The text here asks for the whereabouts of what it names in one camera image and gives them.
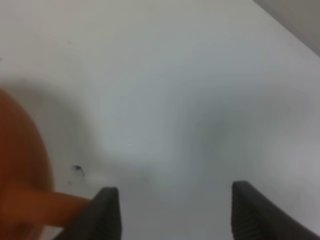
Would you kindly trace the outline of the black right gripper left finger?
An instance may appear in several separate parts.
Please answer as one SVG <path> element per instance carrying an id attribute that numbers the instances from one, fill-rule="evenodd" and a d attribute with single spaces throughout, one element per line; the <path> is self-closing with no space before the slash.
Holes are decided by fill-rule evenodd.
<path id="1" fill-rule="evenodd" d="M 121 240 L 122 218 L 119 190 L 104 187 L 91 200 L 88 207 L 56 240 Z"/>

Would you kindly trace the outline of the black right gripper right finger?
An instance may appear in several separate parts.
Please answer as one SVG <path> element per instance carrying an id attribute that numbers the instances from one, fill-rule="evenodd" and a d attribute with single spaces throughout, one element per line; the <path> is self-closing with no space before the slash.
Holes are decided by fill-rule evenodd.
<path id="1" fill-rule="evenodd" d="M 232 183 L 231 231 L 235 240 L 318 240 L 247 181 Z"/>

